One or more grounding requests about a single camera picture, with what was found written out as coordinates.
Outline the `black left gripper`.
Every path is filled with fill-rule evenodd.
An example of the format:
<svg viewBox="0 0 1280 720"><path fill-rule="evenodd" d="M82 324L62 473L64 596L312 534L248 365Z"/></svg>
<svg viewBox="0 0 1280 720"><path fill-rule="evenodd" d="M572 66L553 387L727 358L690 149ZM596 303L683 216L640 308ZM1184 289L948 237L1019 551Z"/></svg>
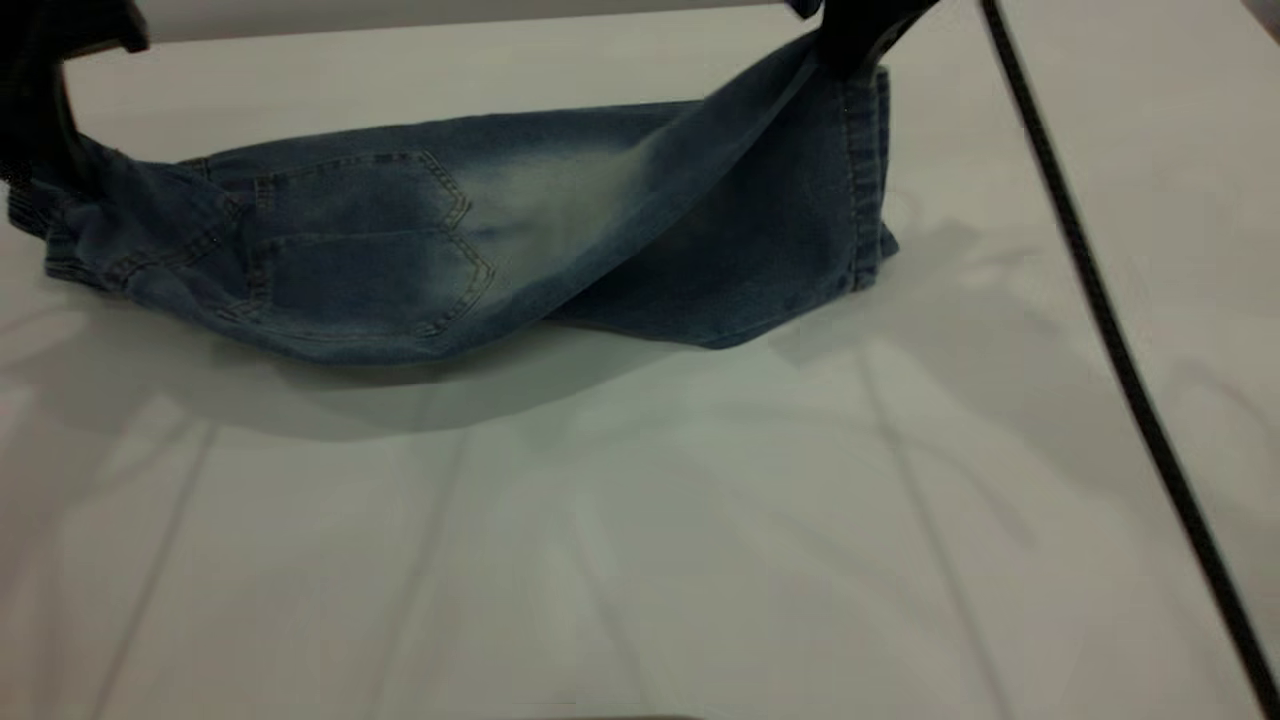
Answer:
<svg viewBox="0 0 1280 720"><path fill-rule="evenodd" d="M122 47L145 53L148 26L134 1L3 1L4 73ZM70 109L63 70L3 81L1 169L12 186L32 179L93 191L93 168Z"/></svg>

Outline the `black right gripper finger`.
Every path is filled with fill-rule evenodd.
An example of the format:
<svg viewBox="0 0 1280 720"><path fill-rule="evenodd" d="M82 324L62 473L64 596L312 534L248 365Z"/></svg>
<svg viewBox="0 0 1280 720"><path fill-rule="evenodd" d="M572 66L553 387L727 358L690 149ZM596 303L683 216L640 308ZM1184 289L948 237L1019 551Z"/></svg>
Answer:
<svg viewBox="0 0 1280 720"><path fill-rule="evenodd" d="M940 1L877 1L869 24L868 63L879 64L899 40Z"/></svg>
<svg viewBox="0 0 1280 720"><path fill-rule="evenodd" d="M882 1L824 1L818 29L820 63L840 78L873 67L883 33Z"/></svg>

